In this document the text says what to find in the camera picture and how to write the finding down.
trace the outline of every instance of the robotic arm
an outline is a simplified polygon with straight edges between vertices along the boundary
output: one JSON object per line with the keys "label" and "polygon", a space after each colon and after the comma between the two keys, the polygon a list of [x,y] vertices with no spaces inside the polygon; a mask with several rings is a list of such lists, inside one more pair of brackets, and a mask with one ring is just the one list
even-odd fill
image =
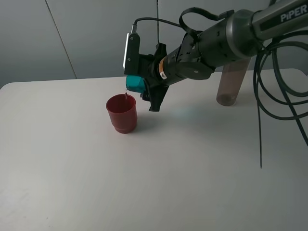
{"label": "robotic arm", "polygon": [[[219,22],[203,32],[194,31],[183,22],[186,13]],[[123,65],[127,89],[141,93],[153,112],[159,111],[170,85],[186,78],[208,79],[215,68],[258,54],[263,41],[308,26],[308,0],[282,0],[260,12],[239,10],[221,15],[189,8],[179,21],[186,34],[170,54],[162,43],[154,55],[139,54],[137,20],[127,36]]]}

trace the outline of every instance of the cup rim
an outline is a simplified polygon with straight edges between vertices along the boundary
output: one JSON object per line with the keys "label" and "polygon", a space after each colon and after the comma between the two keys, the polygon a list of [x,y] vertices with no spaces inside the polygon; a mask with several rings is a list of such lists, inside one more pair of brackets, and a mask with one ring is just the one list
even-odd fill
{"label": "cup rim", "polygon": [[134,107],[136,106],[136,100],[135,100],[135,98],[134,98],[133,96],[127,94],[127,97],[130,97],[130,98],[133,99],[133,105],[132,105],[132,107],[131,107],[129,110],[127,110],[127,111],[119,112],[119,113],[111,111],[111,110],[108,108],[108,103],[109,103],[113,98],[115,98],[115,97],[117,97],[117,96],[119,96],[119,95],[125,95],[125,94],[117,94],[117,95],[114,95],[114,96],[111,97],[111,98],[107,101],[107,103],[106,103],[106,109],[107,109],[107,111],[108,111],[109,113],[111,113],[111,114],[119,115],[119,114],[127,113],[127,112],[129,112],[130,110],[133,110]]}

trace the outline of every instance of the transparent cylinder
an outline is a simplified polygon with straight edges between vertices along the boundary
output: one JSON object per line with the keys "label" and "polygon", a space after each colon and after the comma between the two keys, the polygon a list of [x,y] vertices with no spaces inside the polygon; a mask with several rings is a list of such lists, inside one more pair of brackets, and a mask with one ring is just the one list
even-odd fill
{"label": "transparent cylinder", "polygon": [[219,104],[223,106],[235,104],[249,62],[250,58],[224,65],[216,97]]}

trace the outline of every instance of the gray wall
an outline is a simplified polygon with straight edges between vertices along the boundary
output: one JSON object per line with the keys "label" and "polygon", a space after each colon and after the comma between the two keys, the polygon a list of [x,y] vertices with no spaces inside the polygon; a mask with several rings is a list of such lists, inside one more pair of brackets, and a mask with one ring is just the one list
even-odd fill
{"label": "gray wall", "polygon": [[[0,5],[0,87],[9,82],[123,75],[126,33],[138,17],[156,17],[156,0],[47,0],[73,69],[45,0],[2,0]],[[267,7],[269,0],[159,0],[159,17],[178,22],[180,13],[197,6],[219,14],[229,9]],[[189,14],[184,20],[204,30],[214,24]],[[156,22],[140,22],[141,53],[153,53]],[[160,24],[160,41],[168,51],[181,43],[184,31]],[[279,51],[281,68],[308,74],[308,54],[295,48]],[[266,68],[271,68],[268,61]]]}
{"label": "gray wall", "polygon": [[[49,0],[78,78],[123,75],[126,34],[139,17],[156,17],[156,0]],[[157,23],[140,23],[141,52],[154,53]]]}
{"label": "gray wall", "polygon": [[0,88],[75,78],[44,0],[1,0]]}

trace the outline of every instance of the red cup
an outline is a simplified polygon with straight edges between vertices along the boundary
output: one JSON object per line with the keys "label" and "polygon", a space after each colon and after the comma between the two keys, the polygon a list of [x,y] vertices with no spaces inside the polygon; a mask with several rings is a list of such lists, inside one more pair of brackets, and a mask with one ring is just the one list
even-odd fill
{"label": "red cup", "polygon": [[123,134],[130,133],[137,125],[136,100],[131,95],[119,94],[111,97],[106,108],[111,123]]}

